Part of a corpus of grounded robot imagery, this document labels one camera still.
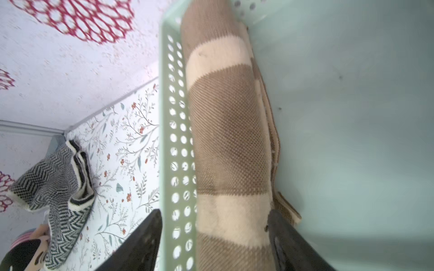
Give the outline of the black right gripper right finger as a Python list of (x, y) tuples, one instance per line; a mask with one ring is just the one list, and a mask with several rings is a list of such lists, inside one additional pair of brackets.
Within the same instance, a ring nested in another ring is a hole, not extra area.
[(266, 231), (277, 271), (335, 271), (279, 211), (270, 211)]

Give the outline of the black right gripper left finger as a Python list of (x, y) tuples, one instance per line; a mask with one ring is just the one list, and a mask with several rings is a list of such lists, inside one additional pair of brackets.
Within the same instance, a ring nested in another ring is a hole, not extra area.
[(153, 271), (162, 228), (162, 214), (155, 209), (97, 271)]

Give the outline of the black white zigzag scarf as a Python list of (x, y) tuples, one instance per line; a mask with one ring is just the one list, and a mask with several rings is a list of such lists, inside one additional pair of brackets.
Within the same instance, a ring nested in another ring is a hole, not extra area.
[(26, 171), (7, 195), (29, 212), (47, 211), (50, 246), (47, 271), (60, 268), (69, 257), (92, 210), (96, 193), (88, 156), (74, 140)]

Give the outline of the brown checked scarf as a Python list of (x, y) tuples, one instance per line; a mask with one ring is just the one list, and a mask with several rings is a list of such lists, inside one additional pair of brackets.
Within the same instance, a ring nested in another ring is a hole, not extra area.
[(273, 271), (267, 218), (280, 142), (246, 26), (229, 1), (192, 1), (181, 25), (197, 177), (197, 269)]

